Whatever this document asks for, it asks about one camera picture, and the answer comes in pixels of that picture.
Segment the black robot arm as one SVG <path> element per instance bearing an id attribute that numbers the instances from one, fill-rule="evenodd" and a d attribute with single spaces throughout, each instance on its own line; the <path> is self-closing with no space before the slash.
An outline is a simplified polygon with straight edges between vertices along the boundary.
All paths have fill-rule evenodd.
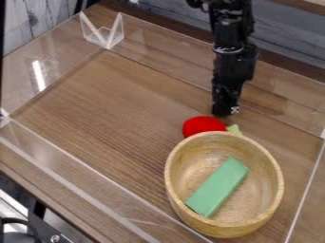
<path id="1" fill-rule="evenodd" d="M 212 32 L 212 114 L 238 113 L 243 84 L 254 78 L 258 46 L 248 40 L 254 32 L 251 0 L 186 0 L 210 16 Z"/>

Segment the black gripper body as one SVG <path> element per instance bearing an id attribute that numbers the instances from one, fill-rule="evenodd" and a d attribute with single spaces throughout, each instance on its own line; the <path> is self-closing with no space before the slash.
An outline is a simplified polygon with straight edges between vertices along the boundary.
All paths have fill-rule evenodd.
<path id="1" fill-rule="evenodd" d="M 248 43 L 242 49 L 214 51 L 212 83 L 228 95 L 239 95 L 243 83 L 254 77 L 258 47 Z"/>

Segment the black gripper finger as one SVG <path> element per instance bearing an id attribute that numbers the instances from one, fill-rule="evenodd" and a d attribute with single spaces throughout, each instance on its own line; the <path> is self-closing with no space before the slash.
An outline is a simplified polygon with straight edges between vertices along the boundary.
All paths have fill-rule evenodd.
<path id="1" fill-rule="evenodd" d="M 218 76 L 212 74 L 212 99 L 216 100 L 220 94 L 222 84 L 219 83 Z"/>
<path id="2" fill-rule="evenodd" d="M 235 115 L 238 111 L 238 99 L 226 90 L 216 90 L 212 93 L 212 114 L 216 117 L 227 117 Z"/>

